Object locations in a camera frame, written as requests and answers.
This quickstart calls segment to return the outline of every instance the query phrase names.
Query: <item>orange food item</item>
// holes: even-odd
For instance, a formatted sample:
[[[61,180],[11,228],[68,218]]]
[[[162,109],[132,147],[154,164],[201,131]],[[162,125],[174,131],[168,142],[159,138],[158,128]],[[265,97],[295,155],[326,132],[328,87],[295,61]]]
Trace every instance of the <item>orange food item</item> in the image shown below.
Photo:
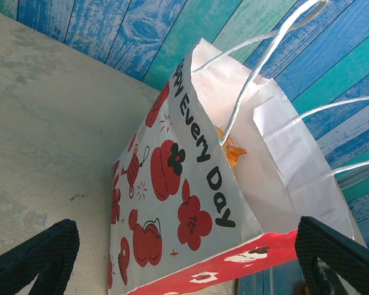
[[[219,138],[223,137],[224,131],[220,129],[219,127],[215,126],[217,135]],[[221,147],[226,155],[226,158],[228,160],[229,166],[231,167],[232,172],[235,172],[235,168],[238,165],[238,159],[240,155],[247,154],[247,151],[245,149],[242,149],[241,147],[238,147],[238,145],[235,143],[233,138],[228,135],[228,138],[224,145]]]

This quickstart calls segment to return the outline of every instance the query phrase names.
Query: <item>fried snack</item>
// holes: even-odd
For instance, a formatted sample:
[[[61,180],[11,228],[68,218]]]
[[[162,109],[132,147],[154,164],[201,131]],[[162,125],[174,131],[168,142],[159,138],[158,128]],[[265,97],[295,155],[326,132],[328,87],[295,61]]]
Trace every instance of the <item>fried snack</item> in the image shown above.
[[[215,129],[216,129],[219,139],[222,138],[224,131],[222,131],[222,129],[220,129],[217,126],[215,126]],[[228,163],[229,163],[229,166],[231,167],[232,172],[235,173],[235,168],[238,165],[239,156],[247,154],[247,151],[245,149],[242,149],[241,147],[238,147],[238,145],[229,135],[228,135],[226,142],[223,144],[221,148],[223,149],[226,155],[226,158],[228,160]]]

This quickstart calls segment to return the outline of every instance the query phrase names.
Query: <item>gift bag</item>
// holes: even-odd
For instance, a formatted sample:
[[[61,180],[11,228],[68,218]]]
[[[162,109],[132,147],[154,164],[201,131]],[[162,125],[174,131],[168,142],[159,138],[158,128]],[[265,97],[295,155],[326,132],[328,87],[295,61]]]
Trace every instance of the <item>gift bag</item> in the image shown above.
[[[353,237],[316,141],[258,75],[318,2],[317,15],[327,1],[261,36],[275,37],[253,71],[205,40],[177,66],[114,164],[109,294],[183,294],[291,261],[303,215]],[[235,172],[221,148],[228,133],[247,151]]]

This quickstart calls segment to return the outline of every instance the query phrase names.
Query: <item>blue wooden wall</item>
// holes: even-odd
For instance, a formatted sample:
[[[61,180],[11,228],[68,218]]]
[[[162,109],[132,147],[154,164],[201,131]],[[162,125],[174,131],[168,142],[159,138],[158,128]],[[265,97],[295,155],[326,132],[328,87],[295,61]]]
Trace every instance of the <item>blue wooden wall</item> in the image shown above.
[[[0,0],[0,12],[161,89],[200,37],[226,50],[278,28],[305,0]],[[253,67],[269,41],[232,56]],[[369,0],[330,0],[261,71],[299,113],[369,95]],[[369,101],[306,119],[332,168],[369,159]],[[369,179],[344,191],[369,246]]]

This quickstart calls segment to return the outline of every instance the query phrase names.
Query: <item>dark textured object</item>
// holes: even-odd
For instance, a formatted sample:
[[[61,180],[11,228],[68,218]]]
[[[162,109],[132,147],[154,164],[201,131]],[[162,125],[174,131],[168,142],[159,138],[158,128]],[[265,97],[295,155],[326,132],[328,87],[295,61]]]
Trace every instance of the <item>dark textured object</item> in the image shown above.
[[[369,250],[311,217],[302,217],[295,250],[312,295],[346,295],[337,273],[369,294]]]
[[[64,219],[0,255],[0,295],[16,294],[36,275],[29,295],[63,294],[78,249],[76,223]]]

